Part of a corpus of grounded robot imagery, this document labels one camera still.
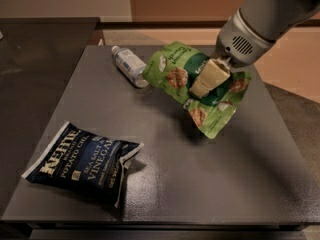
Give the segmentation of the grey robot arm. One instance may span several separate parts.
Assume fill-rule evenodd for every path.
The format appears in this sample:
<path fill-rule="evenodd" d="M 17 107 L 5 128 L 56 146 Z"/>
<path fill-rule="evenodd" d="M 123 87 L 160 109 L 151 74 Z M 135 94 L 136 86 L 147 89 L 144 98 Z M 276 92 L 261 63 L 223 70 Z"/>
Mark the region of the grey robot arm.
<path fill-rule="evenodd" d="M 253 64 L 286 32 L 320 11 L 320 0 L 246 0 L 221 28 L 215 51 L 189 92 L 201 99 L 233 68 Z"/>

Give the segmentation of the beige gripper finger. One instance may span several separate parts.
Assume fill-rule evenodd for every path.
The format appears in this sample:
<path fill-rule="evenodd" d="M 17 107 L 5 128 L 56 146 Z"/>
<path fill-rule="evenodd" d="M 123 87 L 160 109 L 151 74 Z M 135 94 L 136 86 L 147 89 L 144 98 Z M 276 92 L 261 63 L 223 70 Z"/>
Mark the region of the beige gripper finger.
<path fill-rule="evenodd" d="M 189 92 L 196 98 L 207 96 L 230 77 L 230 67 L 219 60 L 209 59 L 194 80 Z"/>

